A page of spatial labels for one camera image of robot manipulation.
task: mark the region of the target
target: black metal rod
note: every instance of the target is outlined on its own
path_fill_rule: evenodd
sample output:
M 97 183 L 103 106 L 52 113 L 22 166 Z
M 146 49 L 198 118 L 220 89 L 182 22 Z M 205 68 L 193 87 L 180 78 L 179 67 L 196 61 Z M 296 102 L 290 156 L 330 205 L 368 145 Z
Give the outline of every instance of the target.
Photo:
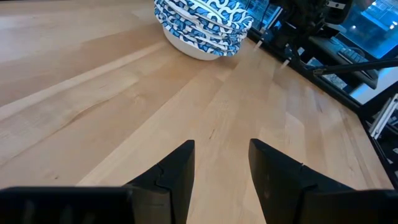
M 356 72 L 356 71 L 391 68 L 391 67 L 398 67 L 398 58 L 377 60 L 372 62 L 354 63 L 349 65 L 314 67 L 310 69 L 310 71 L 314 75 L 327 75 L 327 74 Z

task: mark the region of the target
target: butcher block countertop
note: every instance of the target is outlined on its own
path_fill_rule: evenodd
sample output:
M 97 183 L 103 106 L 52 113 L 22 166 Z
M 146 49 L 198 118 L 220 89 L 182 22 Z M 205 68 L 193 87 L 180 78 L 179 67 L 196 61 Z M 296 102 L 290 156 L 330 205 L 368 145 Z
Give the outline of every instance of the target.
M 259 138 L 355 189 L 392 185 L 358 117 L 263 50 L 205 62 L 150 0 L 0 2 L 0 187 L 122 185 L 196 142 L 188 223 L 265 223 Z

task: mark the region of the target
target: wooden table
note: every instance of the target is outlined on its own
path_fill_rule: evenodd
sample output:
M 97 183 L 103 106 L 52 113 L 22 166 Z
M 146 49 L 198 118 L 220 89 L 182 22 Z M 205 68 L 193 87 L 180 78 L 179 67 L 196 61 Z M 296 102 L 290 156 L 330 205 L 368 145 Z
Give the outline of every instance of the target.
M 189 223 L 264 223 L 259 138 L 356 189 L 392 188 L 358 117 L 245 40 L 204 62 L 153 2 L 0 3 L 0 187 L 121 185 L 196 140 Z

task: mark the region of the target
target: white bowl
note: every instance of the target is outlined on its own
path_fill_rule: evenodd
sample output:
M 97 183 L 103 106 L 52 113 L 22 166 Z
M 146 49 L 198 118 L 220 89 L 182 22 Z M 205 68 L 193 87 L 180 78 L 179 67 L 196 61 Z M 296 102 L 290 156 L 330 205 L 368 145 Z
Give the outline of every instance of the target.
M 186 55 L 189 55 L 193 58 L 199 59 L 199 60 L 215 60 L 219 58 L 219 55 L 211 54 L 211 53 L 206 53 L 203 52 L 196 47 L 192 47 L 191 45 L 185 43 L 184 41 L 180 40 L 173 34 L 171 34 L 166 28 L 163 27 L 163 32 L 164 35 L 166 36 L 167 40 L 170 41 L 170 43 L 176 48 L 179 49 L 181 52 L 183 52 Z

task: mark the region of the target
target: white strip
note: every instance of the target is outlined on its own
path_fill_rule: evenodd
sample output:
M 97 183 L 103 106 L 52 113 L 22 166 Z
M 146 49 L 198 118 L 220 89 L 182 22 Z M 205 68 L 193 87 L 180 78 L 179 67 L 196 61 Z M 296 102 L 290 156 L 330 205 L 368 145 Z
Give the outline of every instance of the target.
M 92 78 L 100 76 L 106 72 L 110 72 L 112 70 L 120 68 L 120 67 L 122 67 L 128 63 L 131 63 L 149 53 L 152 53 L 152 52 L 160 49 L 161 47 L 163 47 L 165 45 L 166 45 L 166 42 L 161 41 L 159 43 L 151 45 L 150 47 L 144 48 L 138 52 L 134 52 L 132 54 L 126 55 L 124 57 L 121 57 L 121 58 L 113 61 L 113 62 L 107 63 L 106 65 L 102 65 L 98 68 L 95 68 L 88 72 L 82 73 L 81 75 L 78 75 L 71 79 L 60 82 L 60 83 L 58 83 L 54 86 L 51 86 L 47 89 L 38 91 L 37 93 L 31 94 L 27 97 L 24 97 L 22 99 L 19 99 L 12 103 L 4 105 L 4 106 L 0 107 L 0 120 L 7 118 L 7 117 L 27 108 L 29 106 L 32 106 L 44 99 L 56 94 L 56 93 L 59 93 L 63 90 L 77 86 L 80 83 L 83 83 Z

